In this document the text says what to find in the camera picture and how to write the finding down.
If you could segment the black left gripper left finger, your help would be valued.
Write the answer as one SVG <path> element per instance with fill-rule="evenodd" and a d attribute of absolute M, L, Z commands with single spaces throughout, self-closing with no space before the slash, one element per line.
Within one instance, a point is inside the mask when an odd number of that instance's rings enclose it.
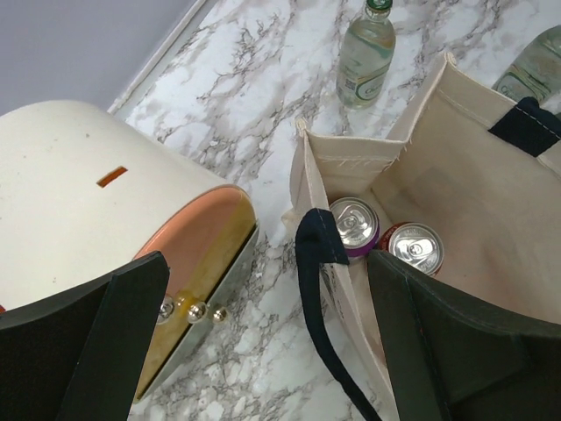
<path fill-rule="evenodd" d="M 152 252 L 1 315 L 3 420 L 125 420 L 167 289 Z"/>

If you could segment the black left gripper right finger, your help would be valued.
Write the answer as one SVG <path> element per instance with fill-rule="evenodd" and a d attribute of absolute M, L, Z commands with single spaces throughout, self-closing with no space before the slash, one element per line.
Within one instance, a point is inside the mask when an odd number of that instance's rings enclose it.
<path fill-rule="evenodd" d="M 402 420 L 558 420 L 560 327 L 373 251 L 368 280 Z"/>

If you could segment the red cola can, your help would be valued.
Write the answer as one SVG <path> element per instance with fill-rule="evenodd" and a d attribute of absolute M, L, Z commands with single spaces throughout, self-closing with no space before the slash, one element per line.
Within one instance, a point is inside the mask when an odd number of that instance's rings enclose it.
<path fill-rule="evenodd" d="M 439 235 L 417 222 L 391 226 L 377 247 L 429 276 L 436 276 L 444 262 L 444 244 Z"/>

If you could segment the purple soda can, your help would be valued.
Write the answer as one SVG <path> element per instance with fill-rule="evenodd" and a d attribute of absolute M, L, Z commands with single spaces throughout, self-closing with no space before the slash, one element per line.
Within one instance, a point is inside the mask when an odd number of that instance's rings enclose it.
<path fill-rule="evenodd" d="M 337 230 L 349 258 L 368 254 L 378 243 L 380 219 L 364 200 L 346 196 L 330 204 Z"/>

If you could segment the cream canvas tote bag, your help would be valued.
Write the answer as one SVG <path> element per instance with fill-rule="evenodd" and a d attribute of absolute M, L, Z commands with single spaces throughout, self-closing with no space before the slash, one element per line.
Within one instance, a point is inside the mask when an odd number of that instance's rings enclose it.
<path fill-rule="evenodd" d="M 560 327 L 560 122 L 535 99 L 486 88 L 443 54 L 386 138 L 297 127 L 290 194 L 304 318 L 365 419 L 402 420 L 368 280 L 368 256 L 382 250 L 347 256 L 330 211 L 341 197 L 376 211 L 379 240 L 402 222 L 432 228 L 444 244 L 432 278 Z"/>

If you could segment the round drawer storage box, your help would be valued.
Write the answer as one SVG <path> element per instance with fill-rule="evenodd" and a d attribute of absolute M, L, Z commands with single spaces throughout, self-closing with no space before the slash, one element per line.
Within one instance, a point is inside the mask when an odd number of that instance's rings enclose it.
<path fill-rule="evenodd" d="M 170 270 L 134 398 L 156 390 L 251 273 L 259 225 L 239 186 L 94 105 L 1 118 L 1 305 L 13 310 L 159 251 Z"/>

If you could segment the clear plastic bottle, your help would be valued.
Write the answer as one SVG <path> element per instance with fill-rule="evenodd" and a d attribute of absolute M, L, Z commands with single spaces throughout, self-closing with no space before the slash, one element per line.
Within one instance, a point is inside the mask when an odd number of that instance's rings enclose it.
<path fill-rule="evenodd" d="M 536 36 L 494 83 L 516 102 L 532 96 L 544 103 L 560 92 L 560 25 Z"/>

